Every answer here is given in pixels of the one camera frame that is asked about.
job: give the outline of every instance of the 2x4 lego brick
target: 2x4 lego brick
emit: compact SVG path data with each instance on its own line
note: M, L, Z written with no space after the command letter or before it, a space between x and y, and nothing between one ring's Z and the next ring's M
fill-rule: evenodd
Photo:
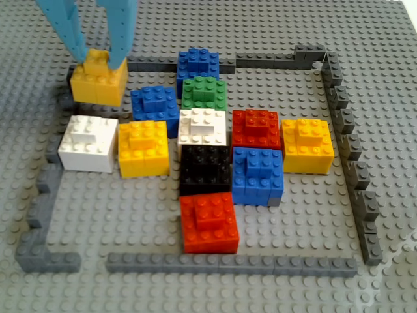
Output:
M197 76L185 80L181 108L206 108L225 111L227 108L226 82L214 77Z

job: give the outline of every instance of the blue robotic claw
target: blue robotic claw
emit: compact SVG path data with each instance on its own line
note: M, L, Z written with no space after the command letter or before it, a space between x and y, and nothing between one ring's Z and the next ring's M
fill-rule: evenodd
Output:
M132 48L137 1L97 0L97 5L106 9L111 44L109 67L117 70Z
M87 47L74 0L36 0L45 17L77 62L84 62Z
M75 0L36 0L36 3L74 59L84 63L88 48ZM116 70L133 44L137 1L97 0L97 4L106 9L111 43L109 67Z

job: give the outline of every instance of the black lego brick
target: black lego brick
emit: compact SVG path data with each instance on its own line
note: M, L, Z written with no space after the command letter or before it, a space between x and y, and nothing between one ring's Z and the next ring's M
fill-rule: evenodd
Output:
M181 153L180 195L231 190L230 147L184 145Z

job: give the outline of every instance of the red lego brick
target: red lego brick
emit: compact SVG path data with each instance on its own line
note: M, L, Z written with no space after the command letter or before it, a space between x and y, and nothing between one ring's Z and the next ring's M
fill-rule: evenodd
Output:
M231 192L180 197L185 253L237 253L239 232Z
M268 110L234 110L232 147L280 150L278 114Z

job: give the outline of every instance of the lego baseplate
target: lego baseplate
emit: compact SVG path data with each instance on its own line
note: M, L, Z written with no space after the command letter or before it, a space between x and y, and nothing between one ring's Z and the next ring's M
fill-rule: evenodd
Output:
M96 10L92 1L79 3L89 45L106 47L105 32L100 31L105 25L104 11ZM35 196L37 171L45 163L46 142L62 127L61 121L54 121L61 116L55 96L59 86L65 85L72 60L35 3L2 1L1 32L8 33L2 43L10 47L0 57L1 193L5 195L1 197L1 277L8 290L2 296L2 311L411 310L415 307L417 238L413 219L417 195L412 182L416 145L412 72L416 65L411 47L416 39L403 5L389 1L349 1L349 6L345 1L260 1L256 5L218 1L215 5L200 2L196 10L193 3L162 6L142 1L132 55L176 57L178 51L197 46L230 59L242 50L276 53L279 46L279 51L291 52L298 42L325 44L337 52L355 119L354 134L364 151L360 160L367 163L371 176L367 189L377 193L381 207L376 226L382 263L368 268L360 261L360 243L337 158L328 177L286 178L285 187L295 200L285 198L279 209L239 207L244 234L240 253L355 257L360 262L355 278L108 274L104 263L109 252L180 251L175 171L173 177L150 178L140 184L118 183L119 177L108 174L65 172L47 243L52 253L79 252L83 257L80 272L23 274L14 261L14 251L27 228L25 214ZM202 10L211 13L202 16ZM182 14L171 14L173 11ZM28 12L33 16L24 18ZM246 25L251 26L251 33L246 33ZM330 121L317 71L245 69L237 70L233 78L223 75L222 79L231 81L229 110L276 108L285 118L291 115L290 110L296 110L293 119L326 115L323 119ZM139 72L129 80L128 88L137 89L173 85L175 77ZM81 105L81 110L121 121L130 118L128 97L118 109ZM83 296L85 288L92 290L91 297Z

